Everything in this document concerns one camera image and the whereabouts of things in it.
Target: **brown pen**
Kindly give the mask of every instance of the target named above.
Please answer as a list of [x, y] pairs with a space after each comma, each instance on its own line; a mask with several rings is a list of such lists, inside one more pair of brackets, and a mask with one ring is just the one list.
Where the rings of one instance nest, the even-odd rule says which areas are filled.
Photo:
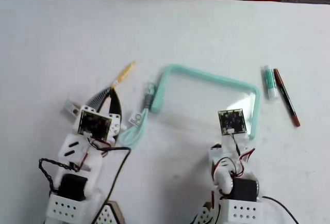
[[285, 104], [287, 105], [288, 110], [290, 112], [291, 119], [292, 119], [294, 125], [296, 127], [299, 127], [300, 126], [300, 122], [298, 120], [298, 116], [295, 113], [295, 110], [293, 108], [292, 102], [291, 102], [291, 100], [289, 98], [289, 94], [287, 92], [287, 89], [284, 86], [283, 80], [282, 80], [282, 78], [281, 78], [281, 76], [280, 76], [279, 71], [278, 71], [277, 68], [274, 69], [274, 76], [275, 76], [276, 83], [277, 83], [277, 85], [278, 85], [278, 87], [280, 89], [280, 92], [281, 92], [281, 94], [282, 94], [282, 96], [284, 98]]

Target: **glue stick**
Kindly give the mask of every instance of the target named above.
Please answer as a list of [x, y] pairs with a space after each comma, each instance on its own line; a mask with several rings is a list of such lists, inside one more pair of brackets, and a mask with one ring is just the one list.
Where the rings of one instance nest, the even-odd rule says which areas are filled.
[[276, 81], [274, 71], [270, 66], [265, 66], [265, 79], [269, 99], [277, 98]]

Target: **circuit board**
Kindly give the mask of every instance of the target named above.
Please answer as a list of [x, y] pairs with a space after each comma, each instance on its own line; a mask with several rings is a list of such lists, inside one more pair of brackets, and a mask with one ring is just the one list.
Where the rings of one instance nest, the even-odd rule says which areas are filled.
[[222, 135], [246, 133], [243, 109], [218, 111]]
[[111, 119], [100, 115], [82, 111], [78, 133], [96, 140], [107, 140]]

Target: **white table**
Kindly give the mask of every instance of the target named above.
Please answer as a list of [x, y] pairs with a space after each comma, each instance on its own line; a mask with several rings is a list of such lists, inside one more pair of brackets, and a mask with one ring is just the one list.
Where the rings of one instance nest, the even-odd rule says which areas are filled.
[[[38, 159], [56, 159], [72, 122], [64, 101], [86, 101], [129, 62], [118, 87], [124, 110], [139, 109], [143, 87], [181, 63], [255, 84], [280, 69], [302, 126], [281, 99], [261, 91], [251, 163], [262, 192], [300, 223], [329, 223], [330, 6], [228, 0], [0, 0], [0, 222], [42, 223], [48, 182]], [[112, 195], [127, 223], [189, 223], [209, 198], [206, 149], [180, 135], [158, 141], [150, 122]], [[113, 156], [116, 164], [123, 154]], [[109, 165], [110, 187], [117, 168]], [[55, 167], [47, 167], [54, 175]], [[293, 223], [266, 202], [267, 223]]]

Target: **black wire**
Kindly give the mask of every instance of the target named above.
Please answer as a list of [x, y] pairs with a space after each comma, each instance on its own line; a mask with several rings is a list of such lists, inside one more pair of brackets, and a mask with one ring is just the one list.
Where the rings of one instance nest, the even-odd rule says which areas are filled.
[[47, 180], [49, 181], [49, 187], [51, 188], [51, 191], [52, 192], [56, 192], [57, 190], [54, 189], [54, 182], [53, 182], [53, 179], [52, 177], [47, 173], [47, 171], [42, 167], [42, 163], [46, 161], [48, 163], [51, 163], [53, 165], [57, 165], [59, 167], [63, 167], [64, 169], [66, 170], [74, 170], [75, 172], [78, 172], [79, 169], [77, 169], [77, 165], [76, 164], [73, 164], [73, 166], [68, 166], [66, 164], [62, 164], [62, 163], [59, 163], [57, 161], [53, 161], [51, 159], [48, 159], [48, 158], [41, 158], [39, 159], [39, 169], [42, 171], [42, 173], [45, 175], [45, 177], [47, 178]]
[[271, 198], [271, 197], [265, 197], [265, 196], [263, 196], [262, 198], [266, 198], [266, 199], [272, 200], [272, 201], [276, 202], [277, 204], [279, 204], [282, 208], [285, 209], [286, 212], [288, 212], [288, 214], [291, 216], [291, 218], [294, 220], [294, 222], [296, 224], [299, 224], [298, 221], [296, 220], [296, 218], [291, 214], [291, 212], [287, 209], [287, 207], [285, 207], [281, 202], [279, 202], [276, 199]]
[[236, 139], [234, 138], [234, 134], [230, 134], [230, 136], [233, 138], [235, 145], [236, 145], [236, 152], [238, 153], [238, 156], [241, 156], [241, 152], [239, 151]]
[[113, 189], [114, 189], [114, 186], [115, 186], [115, 184], [116, 184], [116, 181], [117, 181], [117, 178], [118, 178], [118, 176], [119, 176], [119, 173], [120, 173], [120, 171], [122, 170], [123, 165], [125, 164], [125, 162], [126, 162], [128, 156], [129, 156], [129, 154], [130, 154], [130, 152], [131, 152], [131, 148], [129, 148], [129, 147], [99, 148], [98, 150], [100, 150], [100, 151], [107, 151], [107, 152], [108, 152], [108, 151], [114, 151], [114, 150], [126, 150], [126, 151], [128, 151], [128, 152], [127, 152], [126, 156], [124, 157], [124, 159], [123, 159], [123, 161], [122, 161], [122, 163], [121, 163], [121, 165], [120, 165], [120, 167], [119, 167], [119, 169], [118, 169], [118, 171], [117, 171], [117, 173], [116, 173], [116, 175], [115, 175], [115, 177], [114, 177], [114, 180], [113, 180], [113, 183], [112, 183], [112, 186], [111, 186], [110, 192], [109, 192], [109, 194], [107, 195], [107, 198], [104, 200], [104, 202], [103, 202], [103, 204], [102, 204], [102, 207], [101, 207], [100, 210], [98, 211], [98, 213], [97, 213], [97, 215], [95, 216], [95, 218], [94, 218], [94, 220], [93, 220], [92, 223], [95, 223], [95, 222], [96, 222], [96, 220], [97, 220], [98, 216], [100, 215], [100, 213], [101, 213], [101, 211], [102, 211], [104, 205], [106, 205], [106, 203], [107, 203], [108, 200], [110, 199], [111, 193], [112, 193], [112, 191], [113, 191]]

